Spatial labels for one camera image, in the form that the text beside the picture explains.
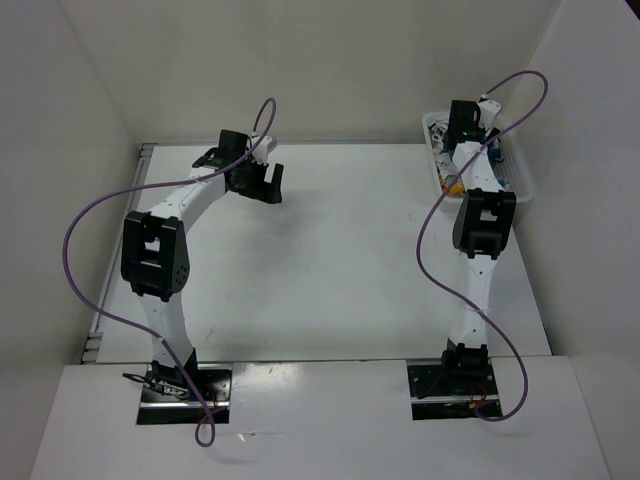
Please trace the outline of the colourful printed shorts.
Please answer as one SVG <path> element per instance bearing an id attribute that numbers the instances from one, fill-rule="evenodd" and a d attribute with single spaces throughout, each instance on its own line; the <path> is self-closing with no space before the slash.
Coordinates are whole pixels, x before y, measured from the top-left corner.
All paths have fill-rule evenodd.
<path id="1" fill-rule="evenodd" d="M 423 118 L 423 126 L 426 126 L 426 137 L 432 148 L 433 163 L 435 167 L 436 177 L 444 191 L 448 187 L 455 175 L 458 173 L 457 167 L 450 158 L 447 147 L 445 146 L 444 137 L 448 129 L 448 117 L 445 114 L 428 114 Z M 502 165 L 506 160 L 505 149 L 501 146 L 501 141 L 494 141 L 487 149 L 487 156 L 492 169 L 497 168 L 496 165 Z M 495 174 L 498 182 L 502 187 L 509 189 L 509 182 L 499 174 Z M 450 186 L 448 198 L 461 199 L 464 194 L 464 184 L 459 180 L 456 185 Z"/>

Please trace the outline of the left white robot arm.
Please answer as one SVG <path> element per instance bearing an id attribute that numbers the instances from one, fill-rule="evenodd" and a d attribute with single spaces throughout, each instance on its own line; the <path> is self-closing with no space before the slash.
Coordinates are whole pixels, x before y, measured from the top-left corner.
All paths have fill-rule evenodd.
<path id="1" fill-rule="evenodd" d="M 163 395 L 193 398 L 200 385 L 181 299 L 190 274 L 187 233 L 228 192 L 280 203 L 284 166 L 275 165 L 272 179 L 265 179 L 276 146 L 270 136 L 224 130 L 218 145 L 192 164 L 189 184 L 151 209 L 125 217 L 121 276 L 138 296 L 148 327 L 159 334 L 152 340 L 151 367 L 143 382 Z"/>

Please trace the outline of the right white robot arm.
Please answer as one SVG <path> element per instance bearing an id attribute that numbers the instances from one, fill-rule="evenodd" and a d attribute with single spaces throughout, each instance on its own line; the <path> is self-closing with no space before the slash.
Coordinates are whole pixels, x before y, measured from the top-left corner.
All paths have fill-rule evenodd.
<path id="1" fill-rule="evenodd" d="M 464 196 L 452 241 L 467 267 L 467 291 L 461 317 L 455 322 L 438 370 L 440 385 L 454 395 L 469 393 L 489 375 L 487 316 L 492 276 L 507 246 L 516 196 L 497 180 L 485 142 L 498 132 L 492 127 L 497 102 L 454 100 L 444 135 L 453 164 L 463 171 Z"/>

